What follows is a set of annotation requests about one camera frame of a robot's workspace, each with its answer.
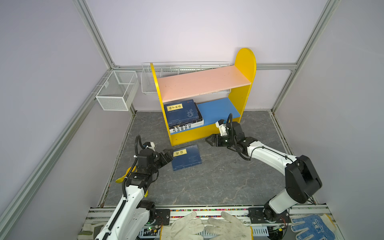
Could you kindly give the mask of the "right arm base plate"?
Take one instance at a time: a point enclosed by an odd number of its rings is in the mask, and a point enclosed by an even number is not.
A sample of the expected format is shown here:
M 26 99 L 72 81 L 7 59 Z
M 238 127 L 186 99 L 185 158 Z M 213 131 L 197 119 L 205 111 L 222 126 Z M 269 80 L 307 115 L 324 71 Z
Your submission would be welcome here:
M 287 210 L 281 214 L 276 214 L 270 209 L 264 207 L 248 208 L 248 217 L 252 224 L 287 224 L 291 218 Z

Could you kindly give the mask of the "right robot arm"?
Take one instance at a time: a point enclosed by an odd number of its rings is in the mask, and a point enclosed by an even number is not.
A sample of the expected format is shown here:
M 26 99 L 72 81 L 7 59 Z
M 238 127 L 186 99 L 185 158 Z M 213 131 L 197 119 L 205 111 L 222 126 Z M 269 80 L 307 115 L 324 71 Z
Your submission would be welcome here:
M 271 198 L 259 214 L 266 221 L 277 221 L 289 208 L 306 203 L 323 186 L 309 157 L 288 155 L 247 137 L 237 122 L 220 120 L 216 122 L 216 127 L 219 133 L 206 138 L 212 147 L 225 147 L 246 161 L 259 160 L 285 177 L 285 188 Z

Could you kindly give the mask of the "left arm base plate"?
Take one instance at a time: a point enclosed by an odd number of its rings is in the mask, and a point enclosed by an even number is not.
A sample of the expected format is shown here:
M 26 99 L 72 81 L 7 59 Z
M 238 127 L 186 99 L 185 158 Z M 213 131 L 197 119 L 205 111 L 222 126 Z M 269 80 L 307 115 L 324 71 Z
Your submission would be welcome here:
M 150 211 L 149 219 L 145 222 L 145 225 L 149 226 L 167 226 L 170 224 L 171 210 L 170 209 L 156 209 Z

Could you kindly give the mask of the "navy book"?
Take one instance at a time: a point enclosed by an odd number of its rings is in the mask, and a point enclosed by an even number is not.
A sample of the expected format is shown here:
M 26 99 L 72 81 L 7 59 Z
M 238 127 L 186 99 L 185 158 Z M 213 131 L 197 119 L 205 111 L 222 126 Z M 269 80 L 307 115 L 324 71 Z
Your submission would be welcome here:
M 198 145 L 191 145 L 173 152 L 172 167 L 174 171 L 202 164 Z
M 194 100 L 178 101 L 164 105 L 169 127 L 190 123 L 199 119 Z

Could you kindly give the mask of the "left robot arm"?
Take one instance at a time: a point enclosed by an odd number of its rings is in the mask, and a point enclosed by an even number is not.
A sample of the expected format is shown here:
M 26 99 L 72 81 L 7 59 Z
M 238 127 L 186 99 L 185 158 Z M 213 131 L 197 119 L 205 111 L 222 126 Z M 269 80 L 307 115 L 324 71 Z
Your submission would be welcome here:
M 155 174 L 173 160 L 173 149 L 155 150 L 153 142 L 135 139 L 134 163 L 122 181 L 122 197 L 96 240 L 135 240 L 142 228 L 156 220 L 155 203 L 144 200 Z

